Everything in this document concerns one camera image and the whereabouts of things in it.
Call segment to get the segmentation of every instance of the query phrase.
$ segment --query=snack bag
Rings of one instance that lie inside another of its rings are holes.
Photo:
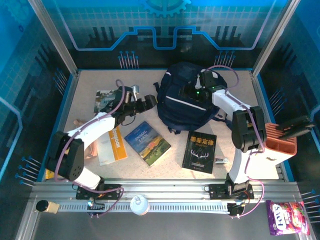
[[[310,234],[304,203],[266,201],[270,234],[273,236],[284,234]]]

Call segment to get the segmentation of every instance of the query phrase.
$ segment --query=animal farm book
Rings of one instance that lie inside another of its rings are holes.
[[[124,139],[149,166],[171,148],[171,145],[146,121],[141,123]]]
[[[214,168],[217,136],[202,132],[190,131],[182,167],[207,174]]]

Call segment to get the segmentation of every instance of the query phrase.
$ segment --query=enclosure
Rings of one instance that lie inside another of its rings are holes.
[[[85,239],[94,232],[102,238],[103,226],[112,232],[116,223],[132,234],[110,233],[110,239],[204,239],[212,237],[212,228],[217,239],[248,239],[247,231],[254,239],[272,238],[264,203],[251,217],[232,223],[220,214],[151,212],[137,218],[119,210],[122,213],[109,214],[98,226],[87,227],[88,215],[79,213],[85,211],[33,212],[40,199],[76,204],[71,184],[45,182],[53,134],[73,130],[76,119],[92,119],[97,91],[115,89],[116,79],[126,86],[139,85],[139,97],[156,96],[153,83],[160,83],[168,67],[178,62],[235,69],[240,84],[230,92],[247,104],[259,105],[266,123],[309,116],[315,127],[297,137],[297,154],[277,166],[261,166],[252,177],[264,181],[264,200],[301,201],[301,194],[320,191],[320,2],[4,0],[0,5],[1,239]],[[216,71],[228,86],[234,84],[231,71]],[[125,142],[127,159],[101,166],[96,157],[86,160],[86,167],[130,189],[123,204],[134,193],[144,193],[155,203],[197,205],[207,200],[200,186],[223,181],[233,164],[235,147],[228,127],[210,121],[199,129],[217,135],[216,152],[229,160],[205,174],[182,168],[188,132],[170,133],[156,108],[121,126],[122,136],[143,121],[171,144],[164,159],[148,167]],[[33,166],[30,159],[41,167]],[[261,187],[254,187],[255,194],[261,195]],[[165,194],[159,195],[157,189]],[[311,237],[319,239],[318,213],[308,216]],[[140,227],[132,227],[132,222]],[[227,225],[232,228],[229,232],[222,230]],[[168,234],[161,235],[162,230]]]

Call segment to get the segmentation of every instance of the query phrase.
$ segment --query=backpack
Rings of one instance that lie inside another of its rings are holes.
[[[184,86],[195,86],[198,74],[204,70],[204,67],[189,62],[179,62],[168,68],[160,86],[157,82],[153,84],[157,91],[158,116],[170,132],[180,134],[181,131],[195,131],[219,111],[211,98],[206,102],[199,102],[180,94]],[[219,81],[226,84],[222,76],[215,73]]]

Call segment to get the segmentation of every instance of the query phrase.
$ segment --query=book cover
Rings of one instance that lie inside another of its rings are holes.
[[[171,148],[171,145],[146,121],[124,139],[149,166]]]
[[[99,90],[96,91],[95,95],[95,104],[94,104],[94,114],[100,112],[106,106],[113,108],[113,100],[116,98],[116,91],[115,90]]]
[[[128,157],[119,126],[99,137],[96,144],[100,166]]]
[[[215,159],[217,136],[190,131],[182,167],[207,174],[212,174]]]

